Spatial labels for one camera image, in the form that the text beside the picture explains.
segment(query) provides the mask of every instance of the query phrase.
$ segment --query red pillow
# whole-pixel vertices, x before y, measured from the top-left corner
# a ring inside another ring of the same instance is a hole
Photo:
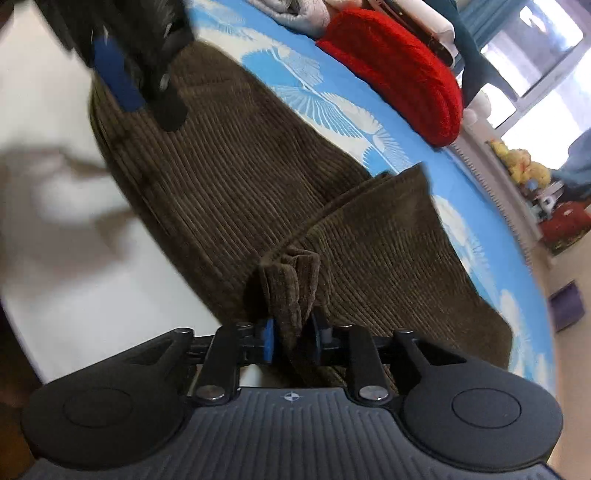
[[[345,10],[316,45],[368,82],[434,147],[460,134],[462,93],[451,70],[383,13]]]

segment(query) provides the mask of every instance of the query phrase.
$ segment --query blue floral bedsheet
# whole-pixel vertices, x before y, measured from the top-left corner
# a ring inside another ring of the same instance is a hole
[[[510,370],[555,390],[545,301],[502,216],[447,150],[433,150],[365,82],[313,41],[242,0],[191,0],[191,20],[300,117],[372,174],[423,162],[443,226],[480,295],[511,325]]]

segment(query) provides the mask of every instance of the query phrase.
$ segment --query brown corduroy fabric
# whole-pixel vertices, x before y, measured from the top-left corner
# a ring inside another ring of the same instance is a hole
[[[334,325],[362,325],[381,336],[411,329],[507,367],[511,330],[470,282],[420,166],[341,195],[265,255],[259,269],[288,349],[320,306]],[[312,384],[343,381],[335,369],[299,370]]]
[[[195,42],[171,78],[189,108],[162,131],[124,113],[95,80],[90,119],[115,180],[175,267],[221,322],[266,311],[261,255],[370,178],[265,85]]]
[[[266,316],[263,285],[286,345],[314,301],[331,322],[417,329],[506,366],[511,333],[472,287],[419,170],[370,180],[203,43],[178,56],[171,78],[189,108],[177,132],[146,111],[123,113],[97,80],[90,120],[132,207],[221,322]],[[282,264],[299,276],[282,280]]]

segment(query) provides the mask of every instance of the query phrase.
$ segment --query teal curtain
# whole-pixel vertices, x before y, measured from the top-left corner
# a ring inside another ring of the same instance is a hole
[[[491,41],[507,21],[518,15],[528,0],[471,0],[460,17],[478,48]]]

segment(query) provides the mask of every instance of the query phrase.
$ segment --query logo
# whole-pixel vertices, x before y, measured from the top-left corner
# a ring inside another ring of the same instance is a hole
[[[296,392],[289,392],[283,395],[283,398],[288,402],[293,403],[295,401],[298,401],[301,397]]]

